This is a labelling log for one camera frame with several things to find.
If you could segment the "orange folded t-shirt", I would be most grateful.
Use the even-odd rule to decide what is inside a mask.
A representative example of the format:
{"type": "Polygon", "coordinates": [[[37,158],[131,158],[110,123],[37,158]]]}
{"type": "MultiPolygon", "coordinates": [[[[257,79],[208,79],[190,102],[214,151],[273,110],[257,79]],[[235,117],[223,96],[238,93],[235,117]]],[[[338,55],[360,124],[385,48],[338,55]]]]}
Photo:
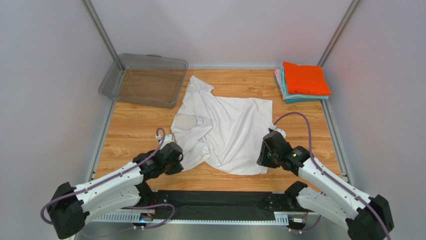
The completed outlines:
{"type": "Polygon", "coordinates": [[[330,96],[323,68],[316,65],[298,65],[283,62],[284,80],[289,94],[330,96]]]}

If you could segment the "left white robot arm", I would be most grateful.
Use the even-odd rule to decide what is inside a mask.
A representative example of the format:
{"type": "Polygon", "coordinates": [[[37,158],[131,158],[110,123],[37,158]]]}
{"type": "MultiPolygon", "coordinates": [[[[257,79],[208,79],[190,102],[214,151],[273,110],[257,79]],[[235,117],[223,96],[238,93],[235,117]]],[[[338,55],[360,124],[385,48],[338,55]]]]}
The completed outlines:
{"type": "Polygon", "coordinates": [[[183,150],[169,142],[158,150],[141,153],[120,169],[101,178],[71,186],[61,184],[45,208],[57,237],[69,238],[94,219],[128,207],[147,207],[153,191],[147,181],[162,174],[173,175],[184,168],[183,150]]]}

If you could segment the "white t-shirt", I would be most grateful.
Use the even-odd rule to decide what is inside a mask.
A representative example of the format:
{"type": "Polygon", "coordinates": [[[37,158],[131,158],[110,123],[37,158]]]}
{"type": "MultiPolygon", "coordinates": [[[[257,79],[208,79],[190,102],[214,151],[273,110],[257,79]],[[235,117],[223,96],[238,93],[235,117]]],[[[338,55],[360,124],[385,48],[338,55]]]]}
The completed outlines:
{"type": "Polygon", "coordinates": [[[184,171],[207,163],[240,176],[266,174],[257,164],[263,137],[273,120],[273,102],[213,95],[214,86],[190,77],[171,132],[183,150],[184,171]]]}

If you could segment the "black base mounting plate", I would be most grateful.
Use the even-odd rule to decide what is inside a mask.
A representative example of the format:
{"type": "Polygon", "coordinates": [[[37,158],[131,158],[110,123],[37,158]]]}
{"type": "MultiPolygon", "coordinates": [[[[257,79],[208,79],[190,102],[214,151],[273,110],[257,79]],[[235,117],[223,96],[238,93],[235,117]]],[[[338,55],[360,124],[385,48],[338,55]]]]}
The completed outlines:
{"type": "Polygon", "coordinates": [[[307,211],[284,193],[255,191],[159,190],[147,203],[173,205],[172,220],[271,221],[275,212],[307,211]]]}

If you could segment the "pink folded t-shirt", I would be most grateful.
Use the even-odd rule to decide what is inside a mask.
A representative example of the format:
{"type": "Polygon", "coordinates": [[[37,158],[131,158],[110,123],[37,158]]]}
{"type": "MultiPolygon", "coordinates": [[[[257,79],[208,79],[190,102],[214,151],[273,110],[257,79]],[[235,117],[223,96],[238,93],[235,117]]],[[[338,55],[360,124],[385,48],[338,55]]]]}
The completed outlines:
{"type": "Polygon", "coordinates": [[[280,70],[279,69],[275,69],[274,70],[274,79],[275,79],[275,83],[277,85],[277,88],[281,94],[282,99],[285,101],[285,95],[284,95],[284,90],[282,88],[282,84],[281,84],[281,78],[280,78],[280,70]]]}

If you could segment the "clear grey plastic bin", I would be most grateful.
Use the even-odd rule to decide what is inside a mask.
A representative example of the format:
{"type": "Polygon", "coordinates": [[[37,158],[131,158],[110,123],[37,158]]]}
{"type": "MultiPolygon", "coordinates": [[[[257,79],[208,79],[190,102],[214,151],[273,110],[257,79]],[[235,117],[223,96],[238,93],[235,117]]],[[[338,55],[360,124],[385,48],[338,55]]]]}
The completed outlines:
{"type": "Polygon", "coordinates": [[[122,53],[113,61],[98,92],[112,101],[173,109],[188,67],[184,59],[122,53]]]}

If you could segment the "aluminium frame rail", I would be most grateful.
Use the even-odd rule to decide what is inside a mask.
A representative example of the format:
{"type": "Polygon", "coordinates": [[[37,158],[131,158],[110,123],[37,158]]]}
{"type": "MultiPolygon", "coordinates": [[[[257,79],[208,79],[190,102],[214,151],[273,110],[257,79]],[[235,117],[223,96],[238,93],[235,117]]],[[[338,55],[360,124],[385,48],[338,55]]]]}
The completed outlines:
{"type": "Polygon", "coordinates": [[[328,220],[322,215],[307,210],[306,212],[275,212],[273,220],[172,220],[175,207],[169,203],[155,203],[147,209],[117,209],[101,215],[92,223],[129,223],[140,229],[150,225],[254,225],[254,226],[281,226],[291,232],[304,234],[312,231],[320,220],[328,220]]]}

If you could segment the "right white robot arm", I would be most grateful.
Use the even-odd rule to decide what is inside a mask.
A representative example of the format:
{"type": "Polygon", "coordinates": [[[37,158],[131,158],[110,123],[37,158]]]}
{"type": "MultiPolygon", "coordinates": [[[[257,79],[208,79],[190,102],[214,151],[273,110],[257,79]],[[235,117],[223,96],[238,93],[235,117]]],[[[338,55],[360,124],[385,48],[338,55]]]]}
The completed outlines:
{"type": "Polygon", "coordinates": [[[270,130],[263,137],[260,166],[283,168],[315,185],[296,181],[284,194],[288,206],[314,211],[346,230],[352,240],[390,239],[395,224],[389,202],[357,189],[327,169],[312,153],[291,147],[280,131],[270,130]]]}

